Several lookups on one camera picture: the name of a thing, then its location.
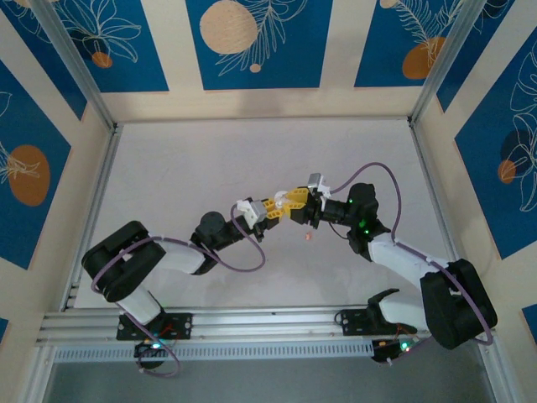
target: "leaf illustration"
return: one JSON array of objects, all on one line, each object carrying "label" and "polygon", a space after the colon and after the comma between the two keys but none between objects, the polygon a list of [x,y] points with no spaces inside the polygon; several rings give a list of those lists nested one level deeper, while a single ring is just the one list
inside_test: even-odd
[{"label": "leaf illustration", "polygon": [[429,2],[422,0],[399,0],[394,7],[399,12],[403,28],[414,36],[417,44],[424,44],[435,36],[438,27],[430,11]]},{"label": "leaf illustration", "polygon": [[284,22],[298,15],[304,9],[308,0],[301,0],[295,9],[291,6],[298,4],[297,0],[244,0],[241,4],[252,14],[258,26],[258,36],[250,47],[234,55],[221,55],[216,65],[222,65],[219,76],[239,68],[246,70],[251,65],[263,65],[272,52],[278,50],[278,44],[285,44]]}]

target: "blue wall panel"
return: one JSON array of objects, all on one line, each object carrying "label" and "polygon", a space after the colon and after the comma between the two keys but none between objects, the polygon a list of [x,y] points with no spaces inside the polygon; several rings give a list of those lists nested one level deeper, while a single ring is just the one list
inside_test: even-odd
[{"label": "blue wall panel", "polygon": [[0,0],[0,8],[41,64],[44,72],[58,88],[73,113],[81,119],[86,109],[86,98],[50,44],[49,38],[39,26],[34,14],[29,8],[21,6],[14,0]]},{"label": "blue wall panel", "polygon": [[502,258],[537,240],[537,29],[456,136]]},{"label": "blue wall panel", "polygon": [[317,88],[331,0],[187,0],[205,90]]},{"label": "blue wall panel", "polygon": [[464,42],[436,95],[444,111],[459,92],[479,56],[503,21],[514,0],[489,0]]},{"label": "blue wall panel", "polygon": [[0,62],[0,257],[27,269],[70,153]]}]

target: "orange fruit illustration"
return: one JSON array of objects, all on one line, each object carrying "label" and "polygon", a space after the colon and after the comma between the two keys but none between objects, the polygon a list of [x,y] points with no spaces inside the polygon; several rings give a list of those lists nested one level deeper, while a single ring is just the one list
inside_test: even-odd
[{"label": "orange fruit illustration", "polygon": [[403,74],[410,80],[422,80],[430,73],[436,57],[440,53],[446,38],[431,38],[415,46],[404,58]]},{"label": "orange fruit illustration", "polygon": [[47,196],[50,186],[50,167],[43,152],[33,145],[20,145],[10,154],[9,161],[12,166],[22,163],[29,169],[29,173],[24,170],[15,169],[8,176],[9,187],[13,195],[26,206],[36,207],[41,204]]}]

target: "robotic arm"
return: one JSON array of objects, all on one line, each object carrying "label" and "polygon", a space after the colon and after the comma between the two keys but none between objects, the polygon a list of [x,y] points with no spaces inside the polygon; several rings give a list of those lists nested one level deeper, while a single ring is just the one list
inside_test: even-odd
[{"label": "robotic arm", "polygon": [[185,324],[191,317],[165,312],[141,285],[151,270],[167,267],[203,275],[222,263],[218,251],[245,235],[253,235],[260,243],[264,232],[284,216],[315,229],[324,221],[348,227],[349,246],[355,254],[402,275],[421,292],[421,297],[413,297],[390,289],[370,298],[366,309],[342,311],[341,319],[352,325],[343,327],[343,334],[398,334],[404,326],[408,332],[429,331],[440,345],[453,349],[476,337],[484,327],[496,325],[496,312],[472,264],[464,259],[447,262],[429,257],[393,237],[378,220],[373,185],[353,185],[346,201],[330,197],[323,176],[313,174],[308,186],[279,192],[274,199],[238,201],[237,209],[244,214],[231,221],[226,222],[219,212],[208,212],[190,243],[156,243],[170,240],[151,237],[140,222],[130,222],[89,250],[82,265],[106,300],[118,303],[130,314],[120,317],[119,328],[126,330],[118,331],[118,339],[146,338],[133,326],[130,316],[162,339],[176,338],[165,330],[177,321]]}]

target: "purple cable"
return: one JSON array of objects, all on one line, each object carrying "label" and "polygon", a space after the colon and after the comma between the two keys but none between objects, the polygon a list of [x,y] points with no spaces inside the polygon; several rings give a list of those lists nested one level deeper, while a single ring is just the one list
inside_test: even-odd
[{"label": "purple cable", "polygon": [[[410,252],[414,256],[427,262],[427,259],[428,259],[427,256],[425,256],[421,252],[399,242],[396,242],[395,244],[398,247],[400,247],[402,250],[406,250],[407,252]],[[487,320],[485,319],[483,314],[479,311],[479,308],[477,307],[476,303],[474,302],[470,294],[468,294],[468,291],[466,291],[464,287],[462,286],[462,284],[456,279],[456,277],[452,275],[449,271],[447,271],[446,268],[442,267],[441,264],[439,264],[438,262],[435,262],[434,260],[431,260],[428,263],[431,266],[437,268],[445,277],[447,277],[447,279],[461,292],[461,295],[464,297],[465,300],[467,300],[468,305],[476,314],[477,320],[479,321],[479,323],[481,323],[481,326],[483,330],[485,331],[485,334],[487,335],[487,340],[480,340],[478,338],[474,338],[474,340],[478,342],[479,344],[484,344],[486,346],[490,346],[491,344],[493,344],[493,334],[490,330],[490,327],[487,325]]]},{"label": "purple cable", "polygon": [[390,177],[392,178],[392,182],[394,183],[394,187],[395,187],[395,192],[397,193],[397,217],[395,218],[395,223],[394,223],[394,226],[392,227],[392,233],[391,233],[392,241],[394,241],[394,243],[397,246],[399,246],[401,249],[406,250],[407,252],[410,252],[411,254],[415,255],[416,257],[424,260],[428,264],[430,264],[433,267],[437,268],[443,275],[445,275],[447,277],[447,279],[461,292],[461,295],[464,297],[464,299],[467,300],[468,305],[471,307],[473,312],[476,314],[477,320],[479,321],[479,323],[481,323],[481,326],[483,327],[483,330],[484,330],[485,334],[487,335],[487,340],[485,340],[485,341],[479,340],[478,338],[475,338],[474,340],[476,342],[480,343],[480,344],[485,344],[487,346],[490,346],[493,343],[493,334],[492,334],[492,332],[490,330],[490,327],[488,326],[485,317],[479,311],[479,308],[477,307],[476,303],[474,302],[474,300],[472,299],[470,294],[468,294],[468,292],[464,289],[462,284],[455,278],[455,276],[452,275],[445,268],[443,268],[441,266],[441,264],[438,264],[434,260],[431,260],[429,262],[427,256],[425,256],[421,252],[418,252],[417,250],[412,249],[410,246],[404,245],[404,244],[399,243],[399,242],[397,242],[395,240],[395,231],[397,230],[397,226],[399,225],[399,221],[401,220],[401,212],[403,210],[403,203],[402,203],[401,190],[399,188],[399,184],[397,183],[397,179],[395,179],[395,175],[394,175],[394,173],[392,172],[391,169],[389,169],[382,162],[370,162],[368,164],[365,164],[360,169],[358,169],[350,177],[350,179],[347,182],[345,182],[343,185],[341,185],[338,188],[336,188],[334,191],[331,191],[331,193],[335,194],[335,193],[345,189],[347,186],[349,186],[352,183],[352,181],[354,181],[356,179],[356,177],[358,175],[360,175],[362,172],[365,171],[365,169],[369,168],[370,166],[380,166],[381,168],[384,168],[388,172]]},{"label": "purple cable", "polygon": [[[140,246],[146,244],[146,243],[149,243],[149,242],[152,242],[152,241],[161,241],[161,242],[168,242],[168,243],[177,243],[178,245],[183,245],[183,246],[186,246],[188,248],[191,248],[191,249],[194,249],[198,252],[201,252],[203,254],[206,254],[207,256],[209,256],[210,258],[214,259],[218,264],[221,264],[222,266],[228,268],[229,270],[233,270],[233,271],[236,271],[238,273],[252,273],[254,271],[257,271],[259,269],[261,269],[265,262],[266,262],[266,257],[265,257],[265,253],[264,251],[261,249],[261,247],[252,239],[248,236],[248,234],[246,233],[246,231],[244,231],[241,226],[238,224],[237,222],[237,219],[235,218],[235,210],[237,209],[237,205],[234,204],[232,206],[232,210],[231,210],[231,216],[232,216],[232,222],[233,222],[233,225],[235,225],[235,227],[237,228],[238,232],[240,232],[245,239],[247,239],[249,242],[252,243],[253,246],[255,246],[255,248],[259,251],[259,253],[261,254],[261,263],[259,265],[257,265],[256,267],[252,268],[252,269],[238,269],[236,267],[233,267],[225,262],[223,262],[222,260],[220,260],[215,254],[212,254],[211,252],[203,249],[203,248],[199,248],[195,245],[192,245],[192,244],[188,244],[187,242],[185,241],[181,241],[180,239],[175,239],[175,238],[165,238],[165,237],[148,237],[148,238],[144,238],[140,241],[137,241],[135,243],[133,243],[132,245],[130,245],[129,247],[127,247],[126,249],[124,249],[123,251],[121,251],[119,254],[117,254],[117,256],[115,256],[112,260],[110,260],[108,263],[106,263],[104,265],[104,267],[102,269],[99,270],[99,272],[96,274],[96,276],[94,277],[93,281],[91,282],[91,290],[93,290],[94,292],[96,292],[97,294],[102,294],[99,289],[97,288],[97,283],[99,282],[99,280],[104,276],[104,274],[106,274],[107,271],[110,270],[111,267],[113,267],[113,265],[115,265],[120,259],[123,258],[123,256],[125,256],[126,254],[129,254],[131,253],[133,250],[135,250],[136,248],[139,248]],[[155,343],[157,344],[160,344],[162,347],[164,347],[164,350],[174,359],[175,363],[176,363],[176,367],[175,367],[175,370],[172,371],[172,372],[168,372],[168,373],[157,373],[157,372],[153,372],[153,371],[148,371],[144,368],[141,367],[141,364],[140,364],[140,360],[137,362],[137,365],[138,367],[143,371],[144,374],[149,374],[149,375],[152,375],[152,376],[155,376],[155,377],[159,377],[159,378],[169,378],[169,377],[172,377],[172,376],[175,376],[179,373],[180,371],[180,361],[179,359],[177,358],[177,356],[175,355],[175,353],[171,350],[171,348],[169,348],[168,346],[166,346],[166,344],[162,343],[158,338],[156,338],[153,334],[151,334],[151,332],[142,324],[140,323],[131,313],[127,312],[121,305],[119,305],[118,303],[116,303],[117,306],[119,306],[120,309],[122,309],[123,311],[125,311],[125,315],[129,318],[129,320],[134,323],[134,325],[140,329],[143,333],[145,333],[151,340],[153,340]]]},{"label": "purple cable", "polygon": [[397,227],[399,226],[399,221],[401,221],[401,212],[403,210],[403,202],[402,202],[402,197],[401,197],[401,189],[399,189],[399,183],[397,183],[397,179],[395,179],[394,173],[392,172],[391,169],[388,168],[387,165],[383,164],[382,162],[377,162],[377,161],[365,164],[363,167],[358,169],[349,178],[347,182],[345,182],[343,185],[339,186],[335,190],[331,191],[331,194],[332,195],[336,194],[337,192],[345,189],[347,186],[349,186],[352,183],[352,181],[356,179],[358,175],[360,175],[362,172],[364,172],[367,168],[371,166],[380,166],[381,168],[384,168],[384,170],[388,172],[388,175],[390,176],[390,178],[392,178],[392,182],[394,183],[395,192],[397,193],[397,217],[395,218],[394,226],[392,227],[392,241],[395,242],[395,231],[397,230]]},{"label": "purple cable", "polygon": [[162,343],[162,341],[160,341],[153,334],[151,334],[151,332],[142,323],[140,323],[138,321],[138,319],[136,319],[133,315],[128,313],[121,305],[119,305],[119,304],[116,304],[116,305],[119,306],[121,309],[123,309],[125,311],[125,315],[130,319],[130,321],[132,323],[134,323],[134,325],[136,325],[136,327],[138,329],[140,329],[142,332],[144,332],[151,340],[153,340],[159,346],[162,346],[164,348],[164,350],[169,354],[169,356],[171,358],[173,358],[174,361],[175,361],[175,369],[173,371],[159,373],[159,372],[154,372],[154,371],[148,371],[145,368],[143,368],[142,365],[141,365],[141,358],[142,357],[140,356],[139,360],[136,362],[136,365],[138,366],[138,368],[140,368],[140,371],[143,374],[151,375],[151,376],[154,376],[156,378],[171,378],[173,376],[176,376],[179,373],[180,369],[181,369],[181,362],[179,361],[179,359],[177,358],[177,355],[175,355],[173,350],[171,348],[169,348],[166,344]]}]

